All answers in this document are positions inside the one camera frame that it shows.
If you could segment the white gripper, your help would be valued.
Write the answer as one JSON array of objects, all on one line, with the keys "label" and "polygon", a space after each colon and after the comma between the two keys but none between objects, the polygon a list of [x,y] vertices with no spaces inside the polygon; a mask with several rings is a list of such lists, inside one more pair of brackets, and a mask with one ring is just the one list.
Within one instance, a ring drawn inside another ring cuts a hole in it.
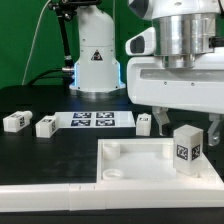
[{"label": "white gripper", "polygon": [[224,53],[209,53],[196,59],[190,69],[165,69],[157,57],[134,57],[127,65],[128,96],[134,104],[150,105],[165,136],[167,108],[210,114],[208,144],[220,142],[224,114]]}]

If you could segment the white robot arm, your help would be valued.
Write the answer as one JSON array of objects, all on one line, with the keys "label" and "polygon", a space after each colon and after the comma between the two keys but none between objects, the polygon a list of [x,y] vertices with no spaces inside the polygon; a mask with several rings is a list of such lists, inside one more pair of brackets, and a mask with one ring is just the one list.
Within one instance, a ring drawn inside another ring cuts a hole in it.
[{"label": "white robot arm", "polygon": [[[135,104],[150,105],[160,125],[169,108],[207,112],[208,142],[220,142],[224,126],[224,38],[216,34],[224,0],[128,0],[152,26],[129,39],[125,87]],[[116,91],[114,23],[95,6],[78,9],[80,58],[71,89],[88,97]]]}]

